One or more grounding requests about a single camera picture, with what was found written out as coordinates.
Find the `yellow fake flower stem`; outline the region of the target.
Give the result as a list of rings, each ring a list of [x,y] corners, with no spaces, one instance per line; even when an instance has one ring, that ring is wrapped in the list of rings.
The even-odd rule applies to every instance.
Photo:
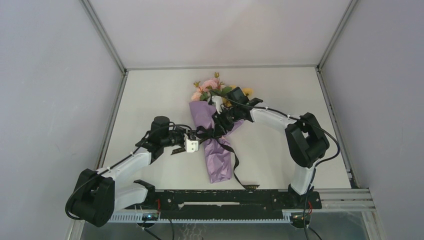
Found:
[[[221,91],[221,94],[224,96],[224,98],[222,99],[223,104],[227,108],[232,106],[232,102],[230,101],[230,99],[234,98],[235,88],[236,88],[235,85],[225,86]]]
[[[243,94],[247,97],[251,96],[254,93],[253,89],[248,87],[242,88],[241,90]]]

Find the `pink fake flower stem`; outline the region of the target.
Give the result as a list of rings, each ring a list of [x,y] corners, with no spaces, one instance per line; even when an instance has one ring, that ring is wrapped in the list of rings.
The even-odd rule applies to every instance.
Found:
[[[208,99],[208,89],[205,88],[200,81],[195,81],[193,83],[193,86],[196,88],[196,90],[191,96],[191,101],[206,101]]]
[[[197,92],[200,94],[199,100],[207,101],[214,92],[223,94],[226,88],[227,85],[221,81],[220,73],[216,71],[212,78],[205,80],[203,83],[199,83],[197,86]]]

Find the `pink purple wrapping paper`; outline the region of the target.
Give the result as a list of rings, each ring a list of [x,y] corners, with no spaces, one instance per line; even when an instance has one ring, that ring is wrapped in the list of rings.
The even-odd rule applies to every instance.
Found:
[[[206,101],[192,101],[189,103],[190,113],[195,127],[203,127],[206,130],[214,129],[212,115],[216,113],[216,108]],[[221,145],[229,145],[230,142],[220,137],[207,139],[203,142],[204,157],[209,182],[211,184],[224,182],[232,178],[232,157],[231,152]]]

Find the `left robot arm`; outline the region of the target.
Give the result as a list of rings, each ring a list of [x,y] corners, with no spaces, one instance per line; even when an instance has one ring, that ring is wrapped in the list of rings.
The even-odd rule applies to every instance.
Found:
[[[113,165],[97,170],[87,168],[80,173],[65,204],[65,214],[70,219],[102,227],[117,210],[137,203],[145,209],[153,207],[156,194],[139,180],[130,182],[130,178],[157,160],[165,148],[184,147],[191,135],[190,126],[156,116],[134,151]]]

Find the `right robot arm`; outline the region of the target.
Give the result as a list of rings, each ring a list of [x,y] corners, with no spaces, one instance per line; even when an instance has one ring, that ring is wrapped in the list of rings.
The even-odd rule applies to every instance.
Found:
[[[289,203],[302,208],[309,201],[315,168],[330,147],[330,134],[321,128],[312,113],[292,116],[270,108],[260,98],[249,99],[236,87],[228,93],[211,91],[210,102],[216,107],[211,135],[216,139],[228,134],[239,121],[263,124],[285,135],[289,153],[295,162],[289,189]]]

